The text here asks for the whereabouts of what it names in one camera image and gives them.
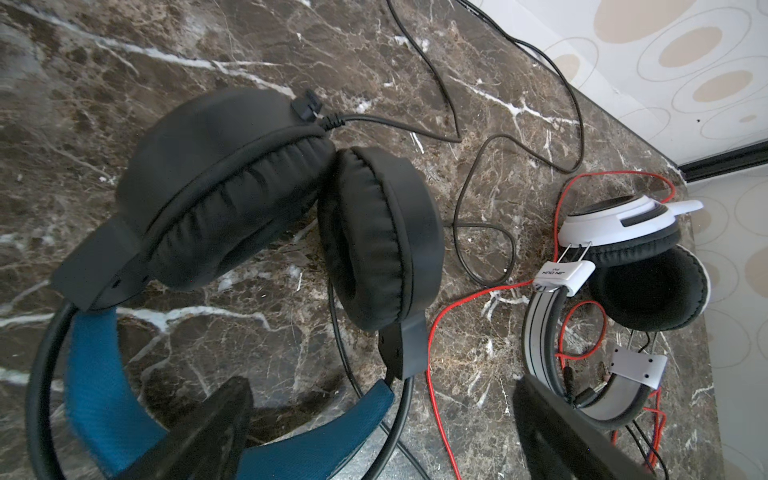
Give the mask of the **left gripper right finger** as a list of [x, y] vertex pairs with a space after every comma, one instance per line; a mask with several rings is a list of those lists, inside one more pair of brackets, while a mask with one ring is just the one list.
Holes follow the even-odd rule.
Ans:
[[533, 479], [650, 479], [535, 377], [516, 382], [513, 413]]

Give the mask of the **black blue headphones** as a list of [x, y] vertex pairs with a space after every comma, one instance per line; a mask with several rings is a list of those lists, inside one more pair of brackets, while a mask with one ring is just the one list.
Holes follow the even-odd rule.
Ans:
[[62, 305], [38, 347], [25, 399], [29, 459], [59, 479], [50, 390], [69, 346], [65, 406], [102, 472], [112, 478], [161, 441], [160, 426], [122, 370], [117, 309], [151, 281], [207, 285], [315, 210], [328, 298], [378, 336], [386, 375], [342, 416], [297, 436], [245, 449], [234, 479], [329, 479], [396, 409], [366, 471], [378, 478], [398, 446], [414, 380], [428, 367], [425, 312], [444, 262], [435, 201], [412, 163], [378, 147], [338, 149], [346, 122], [323, 115], [312, 92], [296, 99], [227, 88], [168, 113], [138, 143], [116, 191], [117, 211], [51, 277]]

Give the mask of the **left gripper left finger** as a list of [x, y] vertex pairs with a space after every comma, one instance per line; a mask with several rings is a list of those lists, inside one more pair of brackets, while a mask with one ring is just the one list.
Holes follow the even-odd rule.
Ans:
[[250, 428], [249, 381], [235, 376], [123, 470], [120, 479], [234, 479]]

